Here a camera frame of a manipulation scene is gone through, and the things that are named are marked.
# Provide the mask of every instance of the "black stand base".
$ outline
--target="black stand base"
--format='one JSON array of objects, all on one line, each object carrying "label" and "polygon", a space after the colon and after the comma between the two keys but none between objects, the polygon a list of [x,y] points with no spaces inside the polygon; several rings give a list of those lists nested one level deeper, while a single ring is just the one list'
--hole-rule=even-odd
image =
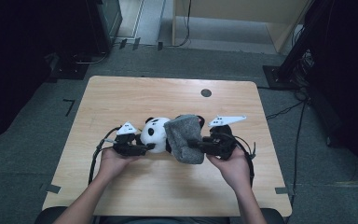
[{"label": "black stand base", "polygon": [[278,79],[277,73],[279,66],[263,65],[264,75],[266,76],[268,85],[273,90],[298,90],[299,87],[290,80]]},{"label": "black stand base", "polygon": [[57,82],[57,79],[83,80],[89,65],[87,63],[67,63],[62,59],[57,61],[48,82]]}]

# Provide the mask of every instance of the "black tape mark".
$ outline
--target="black tape mark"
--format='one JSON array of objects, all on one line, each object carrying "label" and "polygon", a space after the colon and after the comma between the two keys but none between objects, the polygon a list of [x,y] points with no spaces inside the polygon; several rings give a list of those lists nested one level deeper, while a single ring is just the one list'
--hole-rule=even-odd
[{"label": "black tape mark", "polygon": [[60,193],[61,187],[50,185],[50,184],[42,184],[40,187],[40,190],[46,191],[46,192],[52,192],[52,193]]},{"label": "black tape mark", "polygon": [[275,193],[276,194],[288,194],[289,192],[287,191],[287,188],[282,187],[282,188],[275,188]]},{"label": "black tape mark", "polygon": [[123,39],[120,43],[120,49],[124,49],[126,47],[127,44],[127,39]]},{"label": "black tape mark", "polygon": [[75,100],[67,100],[67,99],[63,99],[65,102],[72,102],[71,106],[69,106],[68,112],[66,112],[66,117],[68,117],[69,113],[71,113],[72,107],[74,107],[75,104]]},{"label": "black tape mark", "polygon": [[135,39],[135,43],[133,43],[132,50],[136,50],[139,47],[139,42],[141,41],[141,37]]},{"label": "black tape mark", "polygon": [[163,45],[162,42],[158,42],[158,47],[157,47],[158,51],[162,50],[162,45]]}]

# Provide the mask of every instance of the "round grommet hole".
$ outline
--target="round grommet hole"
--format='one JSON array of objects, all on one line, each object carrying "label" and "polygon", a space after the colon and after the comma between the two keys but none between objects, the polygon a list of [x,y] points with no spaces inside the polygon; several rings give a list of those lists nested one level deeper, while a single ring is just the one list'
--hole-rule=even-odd
[{"label": "round grommet hole", "polygon": [[212,95],[212,92],[211,92],[210,90],[208,90],[208,89],[203,89],[203,90],[201,91],[201,95],[202,95],[203,97],[210,97],[210,96]]}]

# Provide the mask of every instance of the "wrist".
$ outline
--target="wrist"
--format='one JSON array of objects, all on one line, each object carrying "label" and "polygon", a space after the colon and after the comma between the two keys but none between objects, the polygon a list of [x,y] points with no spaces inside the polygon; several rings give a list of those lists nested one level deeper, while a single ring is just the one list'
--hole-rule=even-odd
[{"label": "wrist", "polygon": [[104,188],[113,180],[111,176],[97,174],[92,182],[97,182],[99,185],[102,185]]}]

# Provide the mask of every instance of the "panda ear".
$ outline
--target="panda ear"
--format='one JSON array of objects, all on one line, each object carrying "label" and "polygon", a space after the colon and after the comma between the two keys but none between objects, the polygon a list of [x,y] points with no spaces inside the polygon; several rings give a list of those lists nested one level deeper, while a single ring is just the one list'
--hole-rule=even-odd
[{"label": "panda ear", "polygon": [[153,119],[153,118],[148,118],[145,123],[149,122],[151,119]]},{"label": "panda ear", "polygon": [[199,117],[199,124],[202,129],[203,125],[205,124],[205,119],[203,117],[201,117],[200,115],[197,115],[197,117]]}]

